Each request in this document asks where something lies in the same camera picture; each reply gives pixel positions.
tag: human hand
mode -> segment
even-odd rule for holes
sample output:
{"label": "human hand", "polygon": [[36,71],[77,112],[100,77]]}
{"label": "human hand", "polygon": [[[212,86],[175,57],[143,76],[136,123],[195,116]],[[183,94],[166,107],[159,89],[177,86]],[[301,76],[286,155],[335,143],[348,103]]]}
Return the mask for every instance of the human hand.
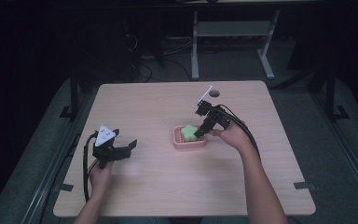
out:
{"label": "human hand", "polygon": [[113,162],[108,162],[103,169],[100,169],[99,166],[100,161],[96,160],[90,167],[89,181],[92,185],[91,198],[104,200],[112,183]]}
{"label": "human hand", "polygon": [[209,134],[213,136],[219,136],[227,144],[241,150],[244,148],[252,148],[253,145],[246,133],[232,120],[230,121],[229,126],[225,130],[212,129]]}

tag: dark background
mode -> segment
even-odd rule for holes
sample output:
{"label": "dark background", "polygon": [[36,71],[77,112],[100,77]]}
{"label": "dark background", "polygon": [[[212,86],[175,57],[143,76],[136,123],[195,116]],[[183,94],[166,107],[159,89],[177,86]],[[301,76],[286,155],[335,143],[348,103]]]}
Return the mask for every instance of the dark background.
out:
{"label": "dark background", "polygon": [[[128,6],[137,1],[117,2]],[[132,82],[131,64],[139,55],[151,51],[161,57],[165,35],[191,35],[188,10],[112,13],[79,8],[78,1],[68,0],[0,1],[0,192],[50,100],[71,74],[78,74],[85,92],[105,82]],[[213,13],[229,20],[242,15]],[[252,9],[247,15],[261,14]],[[138,36],[140,52],[129,54],[125,34]],[[297,40],[289,69],[303,70],[332,55],[334,60],[326,63],[358,102],[358,1],[328,1],[301,10],[286,7],[274,38],[287,36]]]}

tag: table leg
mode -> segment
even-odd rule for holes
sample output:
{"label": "table leg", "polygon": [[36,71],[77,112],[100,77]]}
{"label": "table leg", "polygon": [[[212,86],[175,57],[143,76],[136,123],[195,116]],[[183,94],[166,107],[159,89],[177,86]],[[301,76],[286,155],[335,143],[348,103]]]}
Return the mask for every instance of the table leg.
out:
{"label": "table leg", "polygon": [[263,65],[264,71],[265,71],[268,79],[275,78],[275,76],[272,72],[271,66],[269,65],[269,60],[267,59],[267,51],[269,50],[269,43],[271,42],[272,36],[274,34],[275,26],[276,26],[280,12],[281,11],[279,9],[276,9],[274,11],[274,14],[272,16],[272,19],[269,23],[269,27],[267,30],[266,42],[264,43],[264,46],[262,49],[257,50],[258,57],[260,58],[260,62]]}
{"label": "table leg", "polygon": [[191,51],[191,77],[194,80],[200,78],[199,75],[199,57],[197,55],[197,23],[198,23],[198,13],[194,12],[194,22],[193,22],[193,50]]}

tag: floor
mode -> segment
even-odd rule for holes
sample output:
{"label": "floor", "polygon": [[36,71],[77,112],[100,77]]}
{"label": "floor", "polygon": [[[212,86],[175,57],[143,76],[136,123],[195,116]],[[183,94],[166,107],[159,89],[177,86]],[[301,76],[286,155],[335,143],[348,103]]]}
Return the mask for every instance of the floor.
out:
{"label": "floor", "polygon": [[[200,81],[262,80],[272,87],[298,73],[286,69],[296,42],[278,39],[272,42],[268,52],[276,78],[267,79],[256,53],[262,41],[204,42],[199,55]],[[183,43],[186,42],[167,41],[166,52]],[[188,49],[167,53],[164,60],[161,66],[145,58],[137,81],[189,81]],[[358,223],[358,179],[345,153],[349,145],[358,159],[358,105],[349,88],[337,80],[336,103],[343,105],[351,118],[332,122],[321,105],[324,91],[308,93],[308,81],[306,77],[284,90],[270,90],[303,175],[315,187],[311,195],[316,212],[310,216],[289,217],[289,223]],[[70,104],[69,81],[62,84],[1,194],[0,223],[73,222],[72,217],[55,217],[52,209],[96,91],[79,93],[80,111],[71,121],[60,118],[62,109]],[[337,129],[347,144],[338,141]],[[98,223],[115,222],[114,218],[101,217]]]}

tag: green sponge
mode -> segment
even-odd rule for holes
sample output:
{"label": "green sponge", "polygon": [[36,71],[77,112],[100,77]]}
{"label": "green sponge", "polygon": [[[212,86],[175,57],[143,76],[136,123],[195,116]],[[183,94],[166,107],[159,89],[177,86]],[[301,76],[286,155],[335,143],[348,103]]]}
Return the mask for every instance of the green sponge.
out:
{"label": "green sponge", "polygon": [[191,141],[195,141],[197,140],[196,135],[194,135],[194,133],[198,130],[197,127],[194,127],[191,124],[187,124],[185,126],[185,128],[183,128],[180,133],[183,136],[183,139],[185,140],[185,142],[191,142]]}

